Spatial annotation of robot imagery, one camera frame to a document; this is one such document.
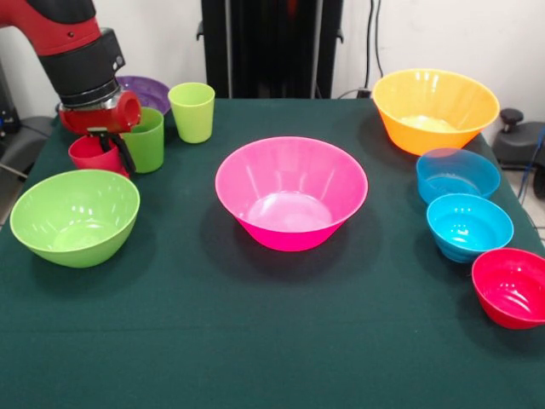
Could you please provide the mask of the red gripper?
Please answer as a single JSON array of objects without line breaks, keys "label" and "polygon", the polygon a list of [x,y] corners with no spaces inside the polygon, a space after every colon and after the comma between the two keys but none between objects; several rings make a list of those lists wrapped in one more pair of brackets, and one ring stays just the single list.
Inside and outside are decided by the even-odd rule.
[{"label": "red gripper", "polygon": [[119,133],[130,132],[141,121],[141,103],[130,90],[120,90],[108,100],[85,107],[65,107],[60,105],[60,120],[63,125],[77,135],[99,134],[103,153],[111,150],[110,136],[118,148],[123,167],[128,173],[135,173],[135,163],[130,151]]}]

